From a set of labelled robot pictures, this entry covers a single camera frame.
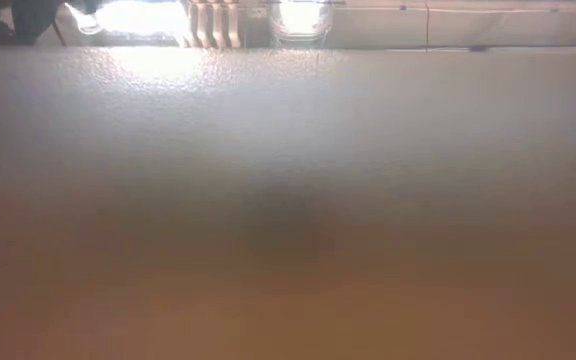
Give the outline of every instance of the textured wall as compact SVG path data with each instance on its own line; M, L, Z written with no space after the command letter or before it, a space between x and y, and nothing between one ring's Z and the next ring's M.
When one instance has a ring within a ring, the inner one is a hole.
M576 54L0 49L12 358L576 358Z

